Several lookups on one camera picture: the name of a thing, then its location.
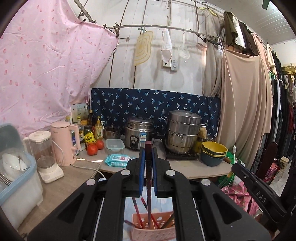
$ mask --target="yellow seasoning packet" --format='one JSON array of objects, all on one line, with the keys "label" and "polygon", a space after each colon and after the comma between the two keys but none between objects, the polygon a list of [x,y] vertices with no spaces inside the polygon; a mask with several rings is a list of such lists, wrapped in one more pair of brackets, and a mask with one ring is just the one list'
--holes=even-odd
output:
[{"label": "yellow seasoning packet", "polygon": [[84,141],[89,144],[89,143],[95,143],[96,139],[94,138],[93,133],[90,132],[84,136]]}]

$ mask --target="silver screw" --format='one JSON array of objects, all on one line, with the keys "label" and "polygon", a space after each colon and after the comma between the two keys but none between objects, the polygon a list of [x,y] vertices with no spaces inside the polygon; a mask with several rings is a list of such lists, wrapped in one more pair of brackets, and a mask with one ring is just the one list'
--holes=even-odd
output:
[{"label": "silver screw", "polygon": [[204,186],[209,186],[211,184],[211,181],[209,179],[202,179],[201,183],[204,185]]},{"label": "silver screw", "polygon": [[89,186],[95,185],[96,184],[96,180],[95,179],[88,179],[86,181],[86,184]]},{"label": "silver screw", "polygon": [[168,176],[173,176],[173,175],[176,174],[176,172],[175,172],[174,170],[167,170],[165,173],[166,173]]},{"label": "silver screw", "polygon": [[121,171],[121,174],[124,175],[124,176],[128,176],[130,175],[131,171],[129,169],[124,169]]}]

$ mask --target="wall switch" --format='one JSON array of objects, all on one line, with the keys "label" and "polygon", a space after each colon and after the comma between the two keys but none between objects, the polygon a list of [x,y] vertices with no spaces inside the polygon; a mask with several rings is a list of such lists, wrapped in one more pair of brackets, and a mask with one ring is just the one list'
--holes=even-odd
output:
[{"label": "wall switch", "polygon": [[177,71],[178,70],[178,62],[176,60],[171,60],[171,67],[170,70],[171,71]]},{"label": "wall switch", "polygon": [[163,67],[171,67],[171,60],[168,63],[163,62]]}]

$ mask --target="yellow bowl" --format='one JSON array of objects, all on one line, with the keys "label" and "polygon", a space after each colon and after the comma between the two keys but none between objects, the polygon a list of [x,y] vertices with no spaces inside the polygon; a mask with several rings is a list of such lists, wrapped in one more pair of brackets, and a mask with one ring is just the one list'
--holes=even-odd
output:
[{"label": "yellow bowl", "polygon": [[228,152],[228,149],[224,145],[217,142],[203,142],[202,146],[207,152],[212,153],[213,155],[225,154]]},{"label": "yellow bowl", "polygon": [[214,155],[214,154],[208,152],[203,146],[202,146],[201,149],[202,149],[202,151],[203,151],[205,154],[207,154],[207,155],[209,155],[209,156],[211,156],[211,157],[221,158],[221,157],[225,157],[226,154],[227,154],[227,153],[225,153],[225,154],[221,154],[221,155]]}]

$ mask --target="light bulb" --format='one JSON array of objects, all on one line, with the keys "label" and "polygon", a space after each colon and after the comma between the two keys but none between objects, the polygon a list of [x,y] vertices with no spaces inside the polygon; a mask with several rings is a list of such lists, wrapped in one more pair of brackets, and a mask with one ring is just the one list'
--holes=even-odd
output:
[{"label": "light bulb", "polygon": [[223,59],[223,51],[221,50],[221,45],[218,45],[218,49],[216,51],[216,55],[218,59]]}]

